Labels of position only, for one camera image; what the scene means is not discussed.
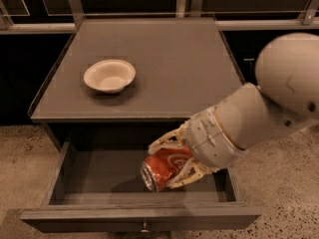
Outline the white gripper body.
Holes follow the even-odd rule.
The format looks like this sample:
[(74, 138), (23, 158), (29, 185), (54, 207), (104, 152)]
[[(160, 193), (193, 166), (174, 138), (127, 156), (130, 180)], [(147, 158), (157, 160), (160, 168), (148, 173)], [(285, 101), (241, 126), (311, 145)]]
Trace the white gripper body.
[(210, 168), (227, 168), (246, 153), (227, 136), (215, 107), (193, 115), (186, 122), (185, 142), (191, 154)]

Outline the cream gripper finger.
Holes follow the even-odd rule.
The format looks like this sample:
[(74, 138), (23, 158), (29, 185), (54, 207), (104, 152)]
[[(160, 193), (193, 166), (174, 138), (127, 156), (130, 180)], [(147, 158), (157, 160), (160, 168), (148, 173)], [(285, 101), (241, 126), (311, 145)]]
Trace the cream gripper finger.
[(188, 122), (183, 123), (179, 128), (171, 130), (149, 145), (148, 154), (155, 154), (161, 149), (185, 149), (186, 129)]
[(192, 157), (182, 168), (182, 170), (168, 181), (166, 186), (174, 189), (194, 183), (204, 176), (218, 172), (217, 167), (208, 167)]

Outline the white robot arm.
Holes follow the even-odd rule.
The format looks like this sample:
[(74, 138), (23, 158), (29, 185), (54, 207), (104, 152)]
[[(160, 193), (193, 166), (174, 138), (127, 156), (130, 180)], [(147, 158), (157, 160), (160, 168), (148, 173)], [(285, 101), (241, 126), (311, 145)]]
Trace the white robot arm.
[(255, 85), (243, 85), (149, 146), (141, 168), (149, 190), (193, 183), (231, 166), (252, 146), (319, 120), (318, 36), (272, 40), (258, 55), (255, 77)]

